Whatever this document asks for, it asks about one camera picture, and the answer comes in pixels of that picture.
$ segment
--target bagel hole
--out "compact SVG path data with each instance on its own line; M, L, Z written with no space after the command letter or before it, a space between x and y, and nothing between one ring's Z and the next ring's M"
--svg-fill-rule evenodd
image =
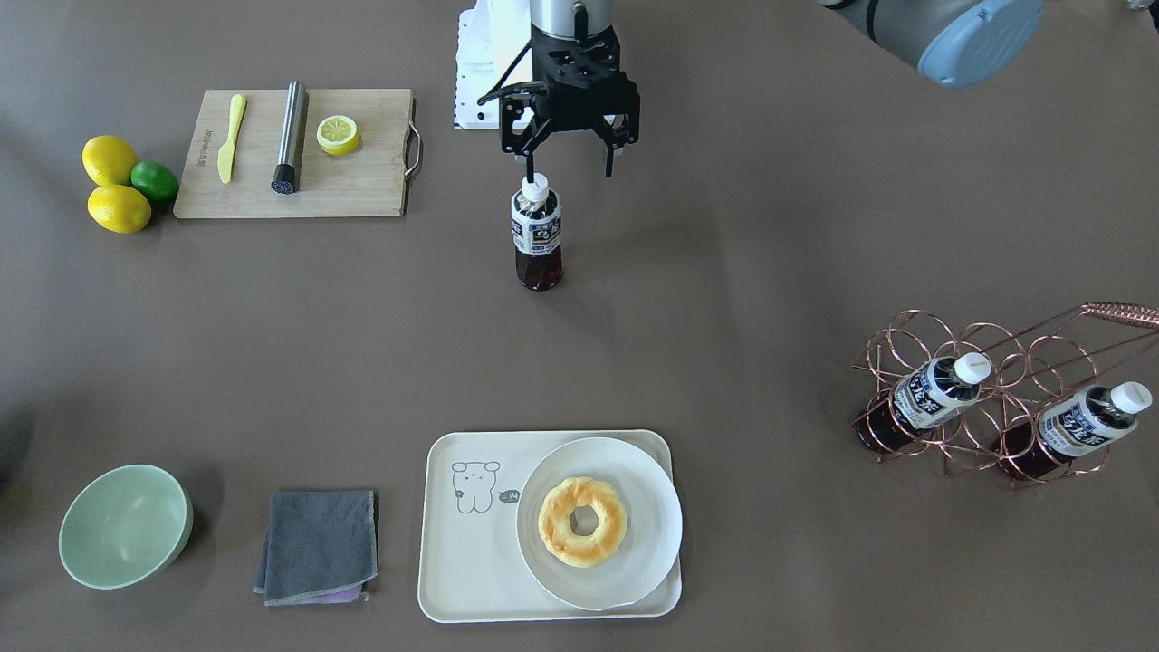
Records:
M571 521L571 532L576 536L591 536L591 533L596 532L599 526L599 517L596 515L596 511L586 505L576 507L569 520Z

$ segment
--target dark liquid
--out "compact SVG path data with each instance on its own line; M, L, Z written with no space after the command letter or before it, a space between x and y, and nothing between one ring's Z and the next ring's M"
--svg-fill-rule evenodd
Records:
M1006 433L1006 453L1026 450L1026 453L1019 455L1018 457L1012 460L1001 460L998 462L1001 470L1006 471L1006 475L1015 481L1041 478L1055 469L1058 469L1062 464L1066 464L1071 460L1074 460L1070 455L1063 455L1062 453L1055 453L1051 450L1050 455L1058 461L1055 462L1055 460L1051 460L1050 456L1047 455L1042 442L1036 440L1032 445L1032 439L1034 439L1034 431L1030 428L1029 422L1022 424L1021 426L1016 426ZM1000 453L998 444L999 442L994 442L990 450L993 453Z
M563 246L544 256L515 250L515 272L529 290L551 290L563 277Z
M921 437L921 433L930 432L913 428L913 437L906 434L904 430L898 427L889 413L889 402L891 401L894 401L892 397L872 410L868 415L862 412L862 418L858 419L857 426L853 427L861 444L880 455L897 453L902 448L913 444L914 437ZM898 416L897 420L905 424L905 417Z
M559 205L554 191L548 191L547 200L544 205L533 211L520 211L531 219L544 219L544 217L555 212ZM533 256L519 249L515 250L515 273L524 287L541 292L551 290L559 284L563 277L563 244L555 247L552 252Z

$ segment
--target table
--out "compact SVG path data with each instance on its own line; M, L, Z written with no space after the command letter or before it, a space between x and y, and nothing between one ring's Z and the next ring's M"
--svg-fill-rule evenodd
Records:
M1154 650L1159 417L1092 477L1009 492L879 466L848 368L905 308L1011 329L1156 305L1159 39L1050 2L1028 49L947 90L794 2L618 2L641 139L537 163L564 279L515 279L522 167L451 125L454 2L0 6L0 647ZM116 133L180 169L206 88L411 88L401 218L176 220L109 233L80 164ZM1154 354L1117 380L1159 389ZM686 514L668 616L449 627L415 589L427 452L457 431L647 428ZM145 462L197 525L163 574L73 583L56 536ZM267 609L269 496L371 488L373 599Z

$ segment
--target lime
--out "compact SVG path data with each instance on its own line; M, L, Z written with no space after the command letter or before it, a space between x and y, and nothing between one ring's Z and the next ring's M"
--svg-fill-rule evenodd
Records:
M318 144L327 154L349 154L359 141L358 125L347 116L330 116L318 124Z
M88 196L88 214L109 230L132 233L148 224L153 206L134 188L101 185Z
M129 181L151 202L163 204L177 196L176 175L156 161L141 161L133 166Z
M105 134L85 142L80 160L97 185L125 184L137 164L137 153L123 138Z

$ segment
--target tray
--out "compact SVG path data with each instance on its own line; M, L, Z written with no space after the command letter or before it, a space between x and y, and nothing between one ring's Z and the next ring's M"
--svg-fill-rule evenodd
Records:
M519 492L544 456L593 437L636 446L672 477L668 444L651 431L450 433L431 446L418 555L418 606L428 618L438 623L647 618L676 607L683 591L679 558L647 598L606 611L556 600L523 561L516 532Z
M229 98L247 97L238 132L233 178L218 177ZM408 142L414 96L409 88L307 88L299 189L270 189L278 159L286 90L206 90L197 113L173 214L196 218L378 217L406 212ZM362 145L331 156L318 146L322 118L341 113L358 123ZM417 155L422 155L421 140Z

